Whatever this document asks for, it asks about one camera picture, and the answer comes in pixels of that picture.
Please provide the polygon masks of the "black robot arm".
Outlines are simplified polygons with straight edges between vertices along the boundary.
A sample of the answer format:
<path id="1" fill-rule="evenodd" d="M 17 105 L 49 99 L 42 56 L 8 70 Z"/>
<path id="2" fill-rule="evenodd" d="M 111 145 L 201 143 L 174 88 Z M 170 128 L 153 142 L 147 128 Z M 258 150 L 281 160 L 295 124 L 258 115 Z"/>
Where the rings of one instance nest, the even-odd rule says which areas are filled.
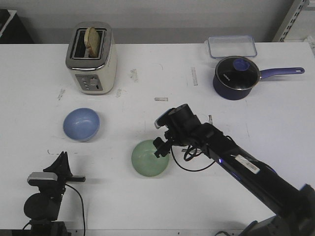
<path id="1" fill-rule="evenodd" d="M 156 157 L 166 156 L 173 146 L 197 148 L 275 214 L 261 222 L 253 221 L 240 233 L 242 236 L 315 234 L 315 191 L 310 185 L 296 189 L 212 124 L 201 123 L 188 104 L 167 110 L 155 121 L 155 126 L 168 128 L 166 142 L 160 137 L 153 141 Z"/>
<path id="2" fill-rule="evenodd" d="M 27 183 L 38 187 L 39 192 L 28 197 L 24 214 L 30 219 L 31 236 L 70 236 L 65 222 L 58 215 L 66 187 L 74 189 L 68 182 L 85 182 L 85 176 L 72 174 L 66 151 L 62 151 L 53 164 L 41 172 L 32 172 Z"/>

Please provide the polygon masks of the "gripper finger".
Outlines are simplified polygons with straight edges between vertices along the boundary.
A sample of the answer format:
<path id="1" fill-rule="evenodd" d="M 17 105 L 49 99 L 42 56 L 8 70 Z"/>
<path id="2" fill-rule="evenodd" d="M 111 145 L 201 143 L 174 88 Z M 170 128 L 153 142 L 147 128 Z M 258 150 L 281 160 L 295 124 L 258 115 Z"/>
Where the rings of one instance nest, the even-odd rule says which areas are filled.
<path id="1" fill-rule="evenodd" d="M 63 164 L 64 164 L 64 171 L 65 172 L 71 172 L 70 166 L 69 166 L 69 161 L 68 161 L 68 154 L 66 151 L 63 154 Z"/>
<path id="2" fill-rule="evenodd" d="M 156 151 L 155 151 L 155 156 L 156 157 L 165 157 L 171 149 L 171 144 L 169 143 L 164 143 L 164 144 L 155 144 Z"/>
<path id="3" fill-rule="evenodd" d="M 153 140 L 153 145 L 155 146 L 156 149 L 162 148 L 164 144 L 165 142 L 160 137 L 157 137 Z"/>
<path id="4" fill-rule="evenodd" d="M 48 169 L 57 170 L 62 165 L 63 155 L 64 155 L 64 152 L 62 151 L 57 157 L 57 159 L 48 167 Z"/>

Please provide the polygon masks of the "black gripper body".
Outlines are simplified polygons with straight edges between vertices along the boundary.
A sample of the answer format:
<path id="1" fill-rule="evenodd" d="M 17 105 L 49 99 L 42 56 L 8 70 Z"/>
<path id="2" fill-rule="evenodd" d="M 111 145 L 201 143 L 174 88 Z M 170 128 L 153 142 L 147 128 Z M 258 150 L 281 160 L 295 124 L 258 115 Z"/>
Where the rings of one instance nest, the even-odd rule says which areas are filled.
<path id="1" fill-rule="evenodd" d="M 55 173 L 58 177 L 58 181 L 63 182 L 85 182 L 85 176 L 73 175 L 71 171 L 58 171 L 58 170 L 48 170 L 48 168 L 43 170 L 44 173 Z"/>
<path id="2" fill-rule="evenodd" d="M 174 146 L 187 146 L 187 130 L 184 127 L 167 125 L 166 128 L 164 136 L 167 140 L 171 141 Z"/>

